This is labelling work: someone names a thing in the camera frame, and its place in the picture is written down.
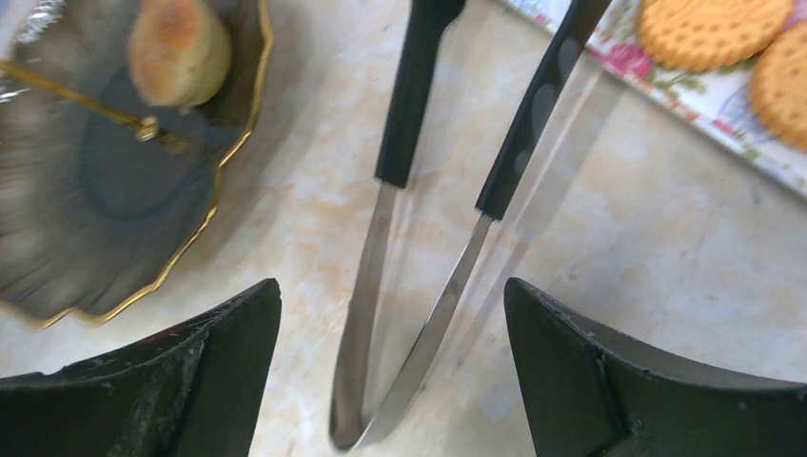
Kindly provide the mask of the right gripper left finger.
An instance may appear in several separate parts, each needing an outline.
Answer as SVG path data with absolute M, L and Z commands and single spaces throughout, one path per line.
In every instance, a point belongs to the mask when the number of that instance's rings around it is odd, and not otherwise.
M 1 382 L 5 456 L 246 456 L 281 322 L 273 279 L 116 350 Z

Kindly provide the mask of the round orange bun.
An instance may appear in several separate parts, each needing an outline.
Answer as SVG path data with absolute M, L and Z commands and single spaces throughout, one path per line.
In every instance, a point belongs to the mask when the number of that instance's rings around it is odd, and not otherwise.
M 225 82 L 230 35 L 206 1 L 142 1 L 128 37 L 128 67 L 152 107 L 189 109 L 210 100 Z

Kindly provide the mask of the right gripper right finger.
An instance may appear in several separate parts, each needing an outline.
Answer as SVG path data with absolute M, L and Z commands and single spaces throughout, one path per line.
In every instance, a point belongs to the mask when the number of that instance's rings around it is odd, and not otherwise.
M 520 278 L 503 306 L 540 456 L 802 456 L 803 384 L 717 368 L 591 320 Z

